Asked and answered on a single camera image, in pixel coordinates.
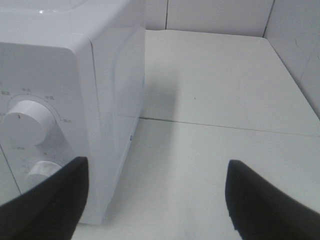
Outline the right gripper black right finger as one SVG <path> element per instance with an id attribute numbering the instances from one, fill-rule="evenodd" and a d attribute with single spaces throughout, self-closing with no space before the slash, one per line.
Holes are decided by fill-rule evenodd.
<path id="1" fill-rule="evenodd" d="M 244 240 L 318 240 L 320 215 L 280 191 L 240 160 L 230 160 L 225 201 Z"/>

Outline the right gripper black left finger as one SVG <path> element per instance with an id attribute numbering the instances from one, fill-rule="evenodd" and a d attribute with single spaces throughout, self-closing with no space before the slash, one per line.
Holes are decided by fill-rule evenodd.
<path id="1" fill-rule="evenodd" d="M 42 183 L 0 207 L 2 240 L 70 240 L 89 192 L 86 157 L 76 157 Z"/>

